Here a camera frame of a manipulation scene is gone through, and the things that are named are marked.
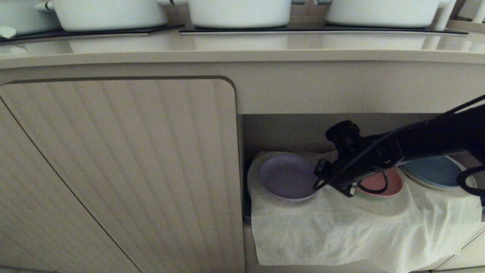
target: ribbed cabinet door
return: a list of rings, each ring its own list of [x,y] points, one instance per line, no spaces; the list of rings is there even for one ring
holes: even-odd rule
[[[142,272],[244,272],[229,83],[53,82],[0,94]]]
[[[139,272],[0,102],[0,265]]]

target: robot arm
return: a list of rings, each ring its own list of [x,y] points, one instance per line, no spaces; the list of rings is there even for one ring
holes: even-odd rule
[[[339,152],[334,163],[320,160],[314,190],[330,184],[347,197],[360,181],[407,161],[468,151],[485,166],[485,105],[443,118],[411,124],[393,132],[361,137],[357,125],[346,120],[325,134]],[[465,179],[485,167],[463,172],[459,185],[470,194],[485,196],[485,190],[470,188]]]

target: backsplash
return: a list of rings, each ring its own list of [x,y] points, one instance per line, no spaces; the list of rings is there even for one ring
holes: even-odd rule
[[[291,22],[308,23],[323,22],[326,6],[316,6],[313,0],[308,0],[305,5],[291,6]],[[188,6],[166,7],[170,21],[173,23],[190,23]]]

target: purple plate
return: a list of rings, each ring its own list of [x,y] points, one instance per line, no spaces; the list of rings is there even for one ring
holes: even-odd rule
[[[281,154],[265,160],[258,170],[263,186],[272,194],[291,201],[308,199],[317,192],[313,184],[317,177],[314,166],[304,157]]]

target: white cloth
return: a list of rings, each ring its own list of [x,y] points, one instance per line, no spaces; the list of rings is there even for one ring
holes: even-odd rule
[[[392,198],[356,194],[331,186],[303,202],[270,194],[258,180],[261,163],[277,154],[259,153],[249,169],[251,224],[260,265],[341,265],[362,259],[390,273],[407,273],[459,253],[478,232],[480,198],[461,188],[423,187],[401,171],[403,191]],[[336,153],[301,154],[312,163]]]

